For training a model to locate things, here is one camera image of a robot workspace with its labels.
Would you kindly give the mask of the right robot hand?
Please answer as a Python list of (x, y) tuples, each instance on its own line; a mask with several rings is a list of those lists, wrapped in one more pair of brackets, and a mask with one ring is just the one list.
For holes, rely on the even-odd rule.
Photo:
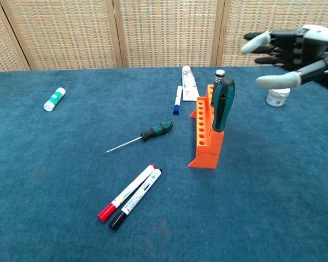
[(283, 75), (265, 75), (256, 84), (265, 89), (295, 88), (315, 81), (328, 89), (328, 27), (303, 25), (295, 30), (267, 30), (244, 35), (241, 52), (264, 54), (257, 64), (279, 65)]

